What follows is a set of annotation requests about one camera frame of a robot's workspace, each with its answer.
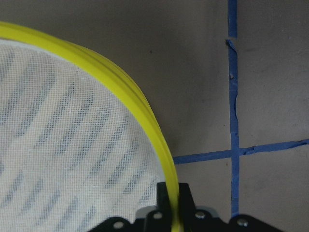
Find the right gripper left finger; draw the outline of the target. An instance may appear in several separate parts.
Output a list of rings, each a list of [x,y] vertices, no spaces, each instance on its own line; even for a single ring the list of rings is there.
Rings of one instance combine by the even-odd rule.
[[[169,194],[165,182],[156,185],[156,207],[163,214],[171,214]]]

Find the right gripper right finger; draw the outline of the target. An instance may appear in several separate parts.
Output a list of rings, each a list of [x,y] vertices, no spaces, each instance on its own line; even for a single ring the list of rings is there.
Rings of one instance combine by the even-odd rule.
[[[196,206],[191,194],[189,184],[179,184],[179,211],[180,214],[193,214]]]

